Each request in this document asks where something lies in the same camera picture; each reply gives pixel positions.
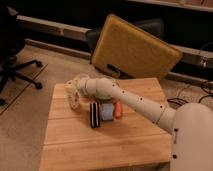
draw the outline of black object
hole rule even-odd
[[[42,88],[40,82],[35,82],[17,72],[31,64],[36,64],[37,67],[42,67],[42,63],[37,60],[32,60],[20,65],[15,65],[17,60],[15,55],[25,46],[25,37],[21,29],[18,27],[16,17],[16,15],[12,16],[6,4],[0,1],[0,64],[2,66],[2,70],[0,71],[0,93],[8,78],[11,78],[12,80],[19,78],[29,83],[33,83],[36,89]],[[1,99],[0,105],[3,104],[5,104],[4,100]]]
[[[91,128],[100,127],[100,115],[98,103],[90,104],[90,126]]]
[[[164,24],[161,19],[150,19],[133,23],[135,26],[145,30],[159,39],[164,38]],[[86,32],[86,41],[90,52],[93,54],[101,34],[101,28],[92,29]]]

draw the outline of floor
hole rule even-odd
[[[20,62],[34,58],[43,62],[42,68],[31,66],[22,71],[42,82],[43,89],[36,90],[33,85],[16,80],[9,81],[1,93],[7,105],[0,107],[0,171],[38,171],[54,85],[65,83],[79,73],[86,72],[91,77],[103,74],[88,60],[29,45],[18,57]],[[166,79],[160,83],[168,98],[197,102],[206,95],[199,87],[185,83]],[[213,110],[211,98],[202,102]]]

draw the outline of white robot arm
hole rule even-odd
[[[123,90],[107,78],[74,79],[67,89],[74,92],[73,97],[80,92],[119,99],[172,134],[171,171],[213,171],[213,112],[206,106],[189,103],[176,111]]]

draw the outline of wooden tabletop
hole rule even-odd
[[[133,93],[167,104],[155,78],[119,80]],[[80,107],[70,109],[63,84],[55,86],[40,171],[78,171],[168,162],[169,134],[123,105],[123,117],[89,124],[90,99],[80,97]]]

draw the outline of orange object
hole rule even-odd
[[[120,119],[122,117],[122,104],[121,101],[115,103],[115,118]]]

